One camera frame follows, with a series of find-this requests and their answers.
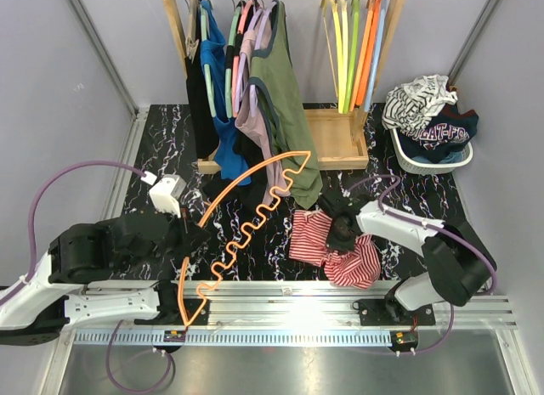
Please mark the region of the orange hanger with red top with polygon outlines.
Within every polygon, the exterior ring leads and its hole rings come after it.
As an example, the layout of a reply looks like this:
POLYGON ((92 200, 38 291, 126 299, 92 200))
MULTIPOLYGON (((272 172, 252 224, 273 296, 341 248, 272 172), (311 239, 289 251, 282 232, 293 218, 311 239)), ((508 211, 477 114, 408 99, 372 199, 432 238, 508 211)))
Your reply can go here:
POLYGON ((201 299, 201 303, 198 306, 198 308, 192 313, 192 316, 189 315, 184 303, 184 282, 185 282, 186 272, 190 264, 190 258, 186 256, 184 260, 182 261, 182 266, 180 269, 180 275, 178 280, 177 304, 178 304, 179 314, 185 329, 188 329, 190 326, 192 326, 196 322, 196 318, 198 317, 200 312, 204 309, 204 307, 207 305, 208 303, 207 293, 217 290, 221 282, 224 280, 222 272, 225 270, 230 270, 235 265, 237 260, 237 253, 239 251, 242 251, 244 248, 246 248, 247 245, 251 242, 252 231, 259 230, 266 224, 268 218, 265 212, 274 212, 277 210, 279 204, 281 203, 281 197, 277 194, 277 192, 280 191, 281 193, 286 193, 291 190, 294 184, 294 180, 292 177, 300 174, 303 171, 303 169, 306 167, 307 163, 309 162, 310 158, 312 157, 312 152, 309 150, 304 150, 304 151, 290 151, 290 152, 281 153, 279 155, 272 156, 260 162, 256 166, 249 168, 248 170, 243 172, 240 176, 238 176, 237 178, 235 178, 229 183, 229 185, 212 201, 212 203, 208 206, 208 208, 202 215, 200 221, 197 223, 197 226, 200 229, 203 229, 208 219, 213 214, 214 210, 219 206, 219 204, 223 201, 223 199, 227 196, 227 194, 242 180, 250 177, 252 174, 254 174, 255 172, 258 172, 259 170, 267 166, 270 166, 274 162, 282 161, 290 157, 303 157, 303 162, 301 163, 300 167, 297 170, 287 168, 282 172, 282 177, 286 181, 285 187, 282 188, 280 186, 272 186, 269 189, 269 195, 273 199, 273 204, 271 206, 260 204, 256 207, 256 215, 259 218, 259 222, 258 223, 244 222, 240 226, 240 232, 242 235, 245 236, 245 239, 240 241, 232 240, 225 245, 225 250, 229 254, 230 260, 227 263, 224 263, 221 261, 214 262, 210 266, 210 271, 212 275, 216 277, 216 279, 210 283, 202 282, 197 285, 197 287, 195 288, 195 293, 196 293, 196 296, 201 299))

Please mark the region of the red white striped top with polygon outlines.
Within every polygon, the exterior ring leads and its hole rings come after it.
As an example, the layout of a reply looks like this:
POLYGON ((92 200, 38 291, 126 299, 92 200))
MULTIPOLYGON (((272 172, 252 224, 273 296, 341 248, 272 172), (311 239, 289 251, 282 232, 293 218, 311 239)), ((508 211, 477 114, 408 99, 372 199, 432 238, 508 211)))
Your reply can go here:
POLYGON ((332 219, 323 211, 295 211, 289 257, 322 268, 335 285, 370 287, 381 274, 381 260, 371 236, 358 236, 351 251, 332 251, 326 247, 331 225, 332 219))

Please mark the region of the yellow plastic hanger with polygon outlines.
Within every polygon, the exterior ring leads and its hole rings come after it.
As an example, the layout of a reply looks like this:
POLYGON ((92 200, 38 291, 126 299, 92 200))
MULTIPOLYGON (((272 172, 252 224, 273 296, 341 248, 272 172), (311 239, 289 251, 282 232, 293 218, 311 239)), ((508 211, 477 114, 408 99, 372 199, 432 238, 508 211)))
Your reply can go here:
POLYGON ((335 94, 337 95, 337 110, 339 114, 344 113, 344 104, 347 85, 347 60, 344 51, 345 39, 343 37, 343 28, 340 17, 340 2, 341 0, 321 0, 320 9, 326 34, 326 44, 329 53, 331 64, 331 73, 335 94), (331 26, 334 31, 334 43, 331 41, 329 34, 329 22, 327 16, 331 16, 331 26))

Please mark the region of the black white striped tank top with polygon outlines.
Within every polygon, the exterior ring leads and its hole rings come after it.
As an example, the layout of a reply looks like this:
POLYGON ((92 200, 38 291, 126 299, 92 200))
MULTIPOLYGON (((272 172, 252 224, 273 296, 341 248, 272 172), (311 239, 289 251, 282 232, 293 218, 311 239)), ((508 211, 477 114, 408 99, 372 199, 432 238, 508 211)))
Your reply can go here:
POLYGON ((389 91, 382 110, 384 127, 408 133, 425 128, 447 104, 458 100, 448 81, 448 76, 418 76, 389 91))

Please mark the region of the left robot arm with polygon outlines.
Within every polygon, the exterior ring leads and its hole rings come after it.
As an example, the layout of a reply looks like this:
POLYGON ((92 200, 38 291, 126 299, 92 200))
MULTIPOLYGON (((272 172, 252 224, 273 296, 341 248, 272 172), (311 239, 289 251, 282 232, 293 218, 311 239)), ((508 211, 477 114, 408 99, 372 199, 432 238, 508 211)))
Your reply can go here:
POLYGON ((145 288, 86 290, 133 263, 188 256, 208 239, 209 233, 188 218, 159 212, 71 226, 50 243, 33 275, 1 290, 1 343, 35 346, 56 340, 64 330, 120 320, 180 324, 183 304, 171 276, 145 288))

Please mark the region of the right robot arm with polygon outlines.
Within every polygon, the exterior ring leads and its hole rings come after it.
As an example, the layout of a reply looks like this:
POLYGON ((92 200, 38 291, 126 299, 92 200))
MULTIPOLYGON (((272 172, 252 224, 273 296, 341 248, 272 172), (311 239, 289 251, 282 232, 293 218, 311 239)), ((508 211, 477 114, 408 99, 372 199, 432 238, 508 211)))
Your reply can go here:
POLYGON ((487 281, 496 282, 496 262, 464 219, 445 222, 393 209, 382 199, 345 197, 330 190, 318 205, 331 218, 326 248, 351 253, 360 236, 391 240, 424 259, 426 272, 391 288, 377 309, 385 323, 410 323, 437 302, 462 307, 487 281))

